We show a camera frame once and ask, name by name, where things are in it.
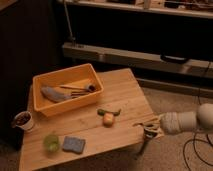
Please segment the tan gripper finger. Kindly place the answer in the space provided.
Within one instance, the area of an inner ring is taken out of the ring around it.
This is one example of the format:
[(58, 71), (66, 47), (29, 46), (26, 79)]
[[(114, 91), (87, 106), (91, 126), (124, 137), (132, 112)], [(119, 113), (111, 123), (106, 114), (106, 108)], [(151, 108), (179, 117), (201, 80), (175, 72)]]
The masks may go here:
[(143, 124), (153, 124), (153, 123), (159, 123), (161, 119), (161, 115), (160, 116), (155, 116), (145, 122), (143, 122)]
[(145, 126), (145, 130), (150, 132), (159, 132), (160, 126), (158, 124), (149, 124)]

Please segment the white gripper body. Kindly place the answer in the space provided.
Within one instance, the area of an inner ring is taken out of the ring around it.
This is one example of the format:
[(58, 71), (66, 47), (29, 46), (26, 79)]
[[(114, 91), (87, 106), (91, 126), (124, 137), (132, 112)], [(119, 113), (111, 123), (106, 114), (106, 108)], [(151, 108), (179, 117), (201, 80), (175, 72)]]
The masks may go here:
[(176, 112), (164, 113), (160, 116), (160, 127), (165, 134), (175, 135), (181, 132)]

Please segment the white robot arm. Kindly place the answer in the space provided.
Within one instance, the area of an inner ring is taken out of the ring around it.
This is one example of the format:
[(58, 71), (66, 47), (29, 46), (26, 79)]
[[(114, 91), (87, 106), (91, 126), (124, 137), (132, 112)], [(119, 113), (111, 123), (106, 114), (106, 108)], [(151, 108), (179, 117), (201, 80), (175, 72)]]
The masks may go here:
[(213, 104), (200, 105), (196, 111), (168, 112), (155, 120), (143, 123), (146, 131), (175, 135), (182, 132), (213, 132)]

